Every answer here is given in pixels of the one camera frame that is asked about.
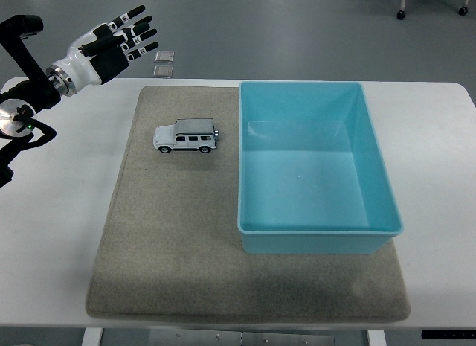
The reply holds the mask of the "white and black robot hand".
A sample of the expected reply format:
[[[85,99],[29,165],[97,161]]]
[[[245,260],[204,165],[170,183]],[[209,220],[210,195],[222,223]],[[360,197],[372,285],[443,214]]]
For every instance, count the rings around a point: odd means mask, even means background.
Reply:
[[[86,86],[108,83],[132,61],[156,49],[157,42],[146,43],[157,34],[157,30],[150,27],[152,17],[134,20],[145,10],[143,5],[133,8],[110,22],[97,25],[71,43],[66,57],[47,69],[47,76],[58,92],[72,96]]]

